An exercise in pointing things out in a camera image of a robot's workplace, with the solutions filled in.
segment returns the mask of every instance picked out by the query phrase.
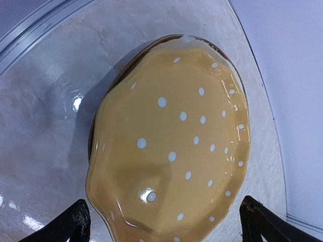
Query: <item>plate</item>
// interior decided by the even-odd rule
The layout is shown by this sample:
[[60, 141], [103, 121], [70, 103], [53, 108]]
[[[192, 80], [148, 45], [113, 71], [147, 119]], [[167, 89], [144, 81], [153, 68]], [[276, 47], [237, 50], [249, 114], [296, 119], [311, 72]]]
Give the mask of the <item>plate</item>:
[[245, 178], [248, 105], [208, 41], [163, 37], [117, 76], [89, 138], [89, 201], [114, 241], [202, 241]]

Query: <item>white dot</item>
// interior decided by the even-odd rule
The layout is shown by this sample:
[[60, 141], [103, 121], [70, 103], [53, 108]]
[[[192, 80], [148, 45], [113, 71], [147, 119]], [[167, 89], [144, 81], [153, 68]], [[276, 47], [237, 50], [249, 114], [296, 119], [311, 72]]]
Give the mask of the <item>white dot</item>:
[[156, 193], [149, 193], [147, 200], [153, 202], [156, 199]]
[[203, 95], [204, 95], [204, 88], [200, 87], [200, 88], [198, 89], [198, 93], [199, 93], [201, 96], [203, 96]]
[[181, 121], [185, 121], [185, 120], [186, 120], [186, 118], [187, 118], [187, 114], [186, 114], [186, 112], [181, 112], [181, 114], [180, 114], [180, 118], [181, 118]]
[[177, 220], [178, 220], [178, 221], [181, 221], [183, 218], [184, 218], [184, 213], [180, 213], [180, 214], [177, 216]]
[[174, 63], [177, 63], [177, 62], [179, 62], [179, 61], [180, 61], [180, 59], [181, 59], [180, 57], [177, 57], [176, 59], [174, 59], [174, 60], [173, 60], [173, 62], [174, 62]]
[[158, 99], [158, 106], [159, 107], [165, 107], [166, 106], [166, 99], [164, 97], [160, 97]]
[[190, 171], [188, 171], [188, 172], [186, 172], [186, 174], [185, 174], [185, 179], [186, 179], [186, 180], [189, 180], [189, 179], [191, 178], [191, 176], [192, 176], [192, 173], [191, 173]]
[[210, 151], [211, 151], [211, 152], [213, 152], [215, 149], [216, 149], [215, 144], [211, 144], [211, 146], [210, 146]]
[[195, 136], [195, 137], [194, 137], [194, 145], [197, 145], [197, 144], [198, 144], [198, 142], [199, 142], [199, 140], [200, 140], [200, 139], [199, 139], [197, 136]]
[[134, 89], [135, 86], [136, 86], [137, 82], [135, 82], [132, 86], [131, 86], [131, 89]]
[[137, 141], [137, 146], [139, 149], [144, 149], [147, 145], [147, 142], [144, 138], [140, 138], [138, 141]]
[[203, 116], [201, 116], [200, 121], [201, 121], [201, 124], [205, 124], [205, 122], [206, 122], [206, 117], [205, 117], [204, 115], [203, 115]]
[[173, 162], [175, 159], [176, 159], [176, 153], [174, 151], [172, 151], [168, 155], [168, 160], [171, 161], [171, 162]]

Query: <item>black object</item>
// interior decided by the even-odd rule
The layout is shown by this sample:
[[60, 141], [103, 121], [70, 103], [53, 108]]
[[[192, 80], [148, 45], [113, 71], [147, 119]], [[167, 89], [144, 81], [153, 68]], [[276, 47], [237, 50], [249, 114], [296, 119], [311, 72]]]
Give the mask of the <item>black object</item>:
[[280, 219], [260, 202], [246, 196], [240, 206], [243, 242], [322, 242]]
[[19, 242], [89, 242], [90, 213], [85, 200], [80, 199], [44, 228]]

